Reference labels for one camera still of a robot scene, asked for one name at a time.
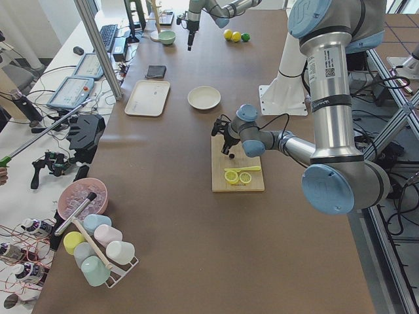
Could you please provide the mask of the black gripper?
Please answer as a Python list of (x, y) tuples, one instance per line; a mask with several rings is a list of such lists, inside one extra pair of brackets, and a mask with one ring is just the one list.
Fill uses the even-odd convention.
[(232, 129), (232, 126), (227, 126), (224, 132), (224, 140), (225, 142), (223, 143), (221, 152), (224, 155), (229, 155), (230, 148), (232, 146), (237, 145), (240, 142), (240, 136), (238, 135), (236, 131)]
[(187, 29), (189, 30), (189, 36), (187, 41), (187, 50), (191, 51), (195, 33), (199, 30), (199, 21), (198, 20), (188, 20), (187, 21)]

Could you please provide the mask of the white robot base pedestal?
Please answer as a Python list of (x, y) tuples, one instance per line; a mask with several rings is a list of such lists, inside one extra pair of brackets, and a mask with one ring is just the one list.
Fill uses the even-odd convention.
[(306, 57), (301, 54), (299, 40), (287, 34), (277, 77), (269, 85), (259, 86), (261, 114), (294, 116), (308, 114), (301, 73)]

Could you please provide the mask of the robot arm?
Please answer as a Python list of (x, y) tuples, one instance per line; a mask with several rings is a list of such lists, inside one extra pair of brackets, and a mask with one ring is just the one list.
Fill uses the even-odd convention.
[(308, 62), (315, 141), (285, 130), (264, 131), (256, 108), (244, 104), (232, 121), (214, 124), (213, 133), (224, 137), (223, 153), (239, 144), (250, 158), (278, 150), (305, 164), (304, 196), (322, 213), (346, 214), (380, 203), (390, 181), (355, 146), (346, 56), (382, 42), (385, 10), (384, 1), (297, 1), (287, 28)]
[(186, 13), (187, 30), (189, 31), (187, 50), (191, 51), (195, 33), (200, 27), (202, 11), (206, 11), (219, 28), (224, 28), (231, 18), (243, 14), (247, 9), (261, 4), (261, 0), (238, 0), (221, 6), (216, 0), (189, 1)]

